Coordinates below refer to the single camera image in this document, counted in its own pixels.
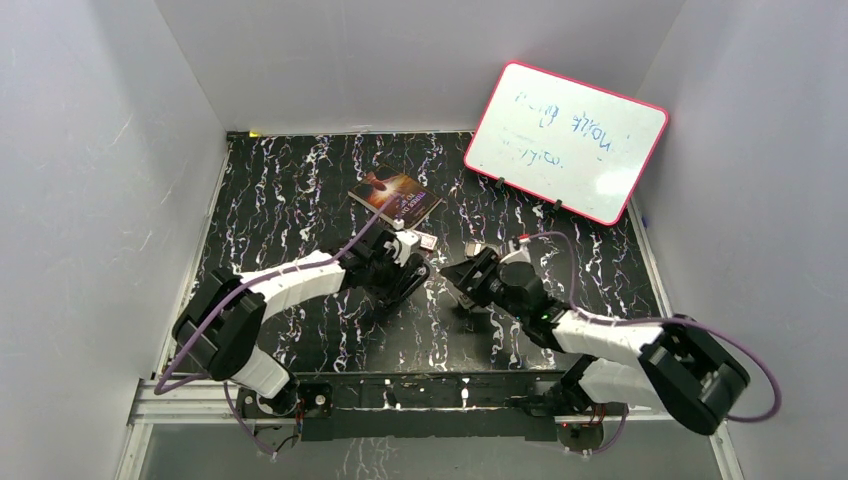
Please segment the red white staple box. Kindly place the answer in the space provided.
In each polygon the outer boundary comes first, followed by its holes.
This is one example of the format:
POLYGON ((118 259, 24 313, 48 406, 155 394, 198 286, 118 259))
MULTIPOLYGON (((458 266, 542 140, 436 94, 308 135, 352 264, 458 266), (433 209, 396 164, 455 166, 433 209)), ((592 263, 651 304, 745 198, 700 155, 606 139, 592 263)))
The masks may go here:
POLYGON ((420 239, 419 247, 422 250, 428 252, 433 252, 435 250, 438 241, 435 236, 421 232, 418 232, 417 235, 420 239))

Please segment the cardboard staple tray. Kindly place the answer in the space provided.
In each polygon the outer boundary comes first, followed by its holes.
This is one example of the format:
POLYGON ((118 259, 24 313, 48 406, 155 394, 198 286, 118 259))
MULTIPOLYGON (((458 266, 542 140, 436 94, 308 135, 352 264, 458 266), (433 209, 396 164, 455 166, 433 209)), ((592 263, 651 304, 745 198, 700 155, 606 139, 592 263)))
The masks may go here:
POLYGON ((486 244, 483 242, 470 241, 467 242, 464 246, 464 256, 466 259, 470 259, 478 255, 482 252, 482 250, 486 247, 486 244))

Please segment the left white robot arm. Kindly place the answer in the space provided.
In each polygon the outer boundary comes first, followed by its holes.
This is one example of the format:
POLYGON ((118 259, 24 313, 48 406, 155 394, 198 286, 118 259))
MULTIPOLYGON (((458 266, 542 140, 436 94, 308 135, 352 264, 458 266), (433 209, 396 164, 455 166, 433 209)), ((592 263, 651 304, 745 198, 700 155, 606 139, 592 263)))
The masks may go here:
POLYGON ((192 360, 204 377, 230 381, 260 396, 275 416, 294 411, 297 380, 258 347, 263 324, 318 297, 361 289, 379 305, 404 301, 428 278, 418 233, 370 227, 347 244, 259 272, 219 269, 206 278, 179 315, 172 336, 173 367, 192 360))

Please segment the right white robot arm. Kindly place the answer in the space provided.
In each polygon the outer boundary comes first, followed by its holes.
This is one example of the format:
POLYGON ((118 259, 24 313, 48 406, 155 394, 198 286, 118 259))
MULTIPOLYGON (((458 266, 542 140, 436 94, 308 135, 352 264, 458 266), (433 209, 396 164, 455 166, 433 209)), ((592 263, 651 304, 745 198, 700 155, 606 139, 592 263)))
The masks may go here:
POLYGON ((439 273, 472 305, 508 313, 535 345, 578 355, 548 396, 577 414, 607 403, 644 406, 711 435, 750 383, 741 363, 686 318, 659 326, 586 319, 546 290, 524 248, 501 256, 486 247, 439 273))

